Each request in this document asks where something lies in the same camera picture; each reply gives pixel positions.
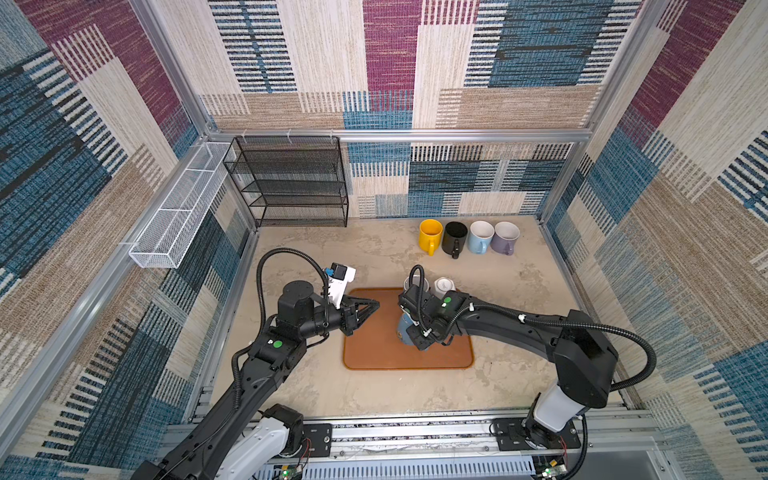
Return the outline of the black mug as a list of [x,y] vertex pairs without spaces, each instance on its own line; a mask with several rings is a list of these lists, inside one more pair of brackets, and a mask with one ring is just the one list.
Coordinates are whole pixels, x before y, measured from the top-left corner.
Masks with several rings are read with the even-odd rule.
[[448,222],[444,227],[441,244],[443,252],[452,259],[458,259],[464,248],[468,233],[469,230],[464,223],[458,221]]

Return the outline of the yellow mug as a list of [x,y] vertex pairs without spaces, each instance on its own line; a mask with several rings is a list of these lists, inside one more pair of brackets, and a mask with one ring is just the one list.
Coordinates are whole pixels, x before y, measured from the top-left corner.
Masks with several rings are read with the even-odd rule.
[[425,219],[419,225],[419,248],[433,256],[440,247],[443,235],[443,225],[435,219]]

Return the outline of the light blue mug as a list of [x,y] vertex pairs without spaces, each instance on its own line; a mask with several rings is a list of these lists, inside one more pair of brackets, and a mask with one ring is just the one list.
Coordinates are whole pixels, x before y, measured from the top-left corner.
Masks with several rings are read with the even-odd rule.
[[484,220],[474,221],[469,228],[469,237],[467,247],[469,251],[476,255],[485,254],[491,244],[495,234],[494,226]]

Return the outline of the lavender mug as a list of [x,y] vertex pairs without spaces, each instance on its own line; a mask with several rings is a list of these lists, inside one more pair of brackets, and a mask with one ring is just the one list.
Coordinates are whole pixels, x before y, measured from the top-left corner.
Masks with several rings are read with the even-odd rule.
[[516,224],[500,221],[494,226],[490,247],[496,253],[511,256],[515,252],[515,244],[520,235],[521,231]]

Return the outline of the teal blue mug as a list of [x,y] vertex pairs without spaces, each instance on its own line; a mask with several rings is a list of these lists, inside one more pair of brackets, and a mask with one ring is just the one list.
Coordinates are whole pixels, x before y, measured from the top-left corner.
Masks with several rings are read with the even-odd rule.
[[397,326],[397,335],[400,341],[407,345],[413,346],[414,342],[409,334],[409,329],[413,327],[416,332],[420,331],[420,327],[414,322],[411,316],[407,312],[403,312]]

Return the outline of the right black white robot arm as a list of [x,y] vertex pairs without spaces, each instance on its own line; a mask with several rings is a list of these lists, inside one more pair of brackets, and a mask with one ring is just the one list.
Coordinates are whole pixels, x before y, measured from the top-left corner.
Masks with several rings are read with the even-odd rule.
[[464,292],[421,294],[415,286],[399,295],[398,304],[415,322],[407,333],[420,350],[468,335],[522,348],[555,365],[557,380],[536,397],[522,425],[533,448],[557,441],[577,415],[607,405],[618,352],[581,311],[533,314]]

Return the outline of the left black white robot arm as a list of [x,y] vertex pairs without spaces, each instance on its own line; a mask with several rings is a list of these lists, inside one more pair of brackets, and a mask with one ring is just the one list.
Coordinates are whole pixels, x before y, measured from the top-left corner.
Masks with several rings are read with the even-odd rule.
[[235,361],[233,382],[203,420],[159,463],[143,462],[136,479],[249,479],[270,459],[299,449],[303,417],[275,405],[251,433],[245,431],[308,350],[308,341],[339,329],[351,335],[380,304],[342,296],[334,303],[302,280],[284,286],[275,323],[262,330]]

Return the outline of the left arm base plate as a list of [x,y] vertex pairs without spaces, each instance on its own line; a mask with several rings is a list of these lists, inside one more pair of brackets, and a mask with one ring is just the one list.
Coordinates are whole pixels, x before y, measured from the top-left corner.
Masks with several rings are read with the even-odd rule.
[[298,460],[330,454],[332,426],[309,423],[302,417],[265,417],[230,451],[249,464],[272,459]]

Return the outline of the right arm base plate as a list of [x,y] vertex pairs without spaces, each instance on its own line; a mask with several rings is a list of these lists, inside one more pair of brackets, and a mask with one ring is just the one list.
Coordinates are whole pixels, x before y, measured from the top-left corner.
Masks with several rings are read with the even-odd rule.
[[494,419],[489,432],[497,441],[500,451],[526,450],[578,450],[581,438],[573,421],[568,421],[563,430],[554,433],[545,427],[523,417]]

